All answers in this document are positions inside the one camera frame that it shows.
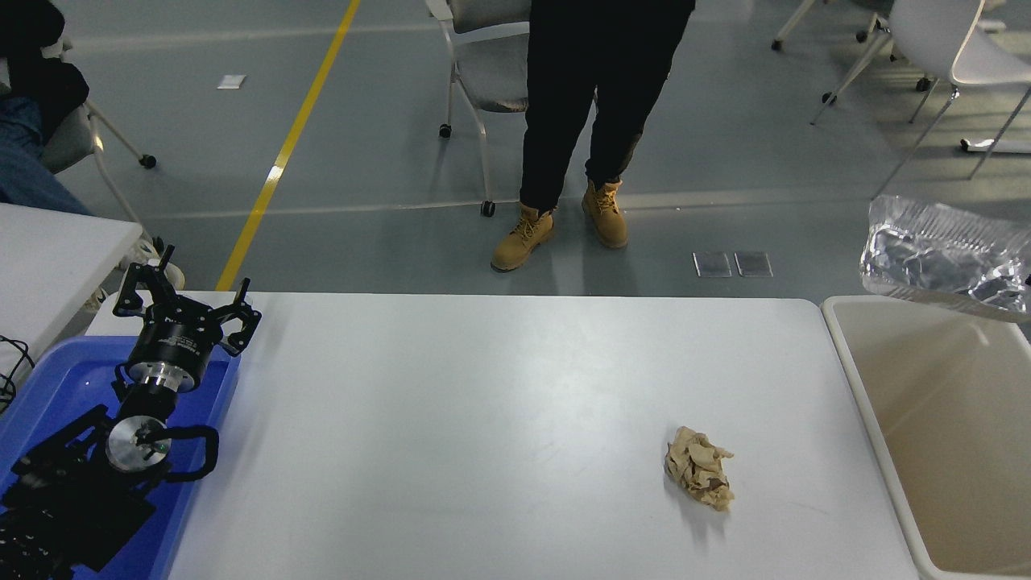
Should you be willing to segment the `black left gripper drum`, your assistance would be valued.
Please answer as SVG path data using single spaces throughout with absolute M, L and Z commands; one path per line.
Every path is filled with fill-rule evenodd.
M 182 381 L 201 381 L 219 341 L 221 327 L 213 321 L 143 318 L 143 329 L 126 361 L 126 370 L 134 381 L 143 381 L 175 367 Z

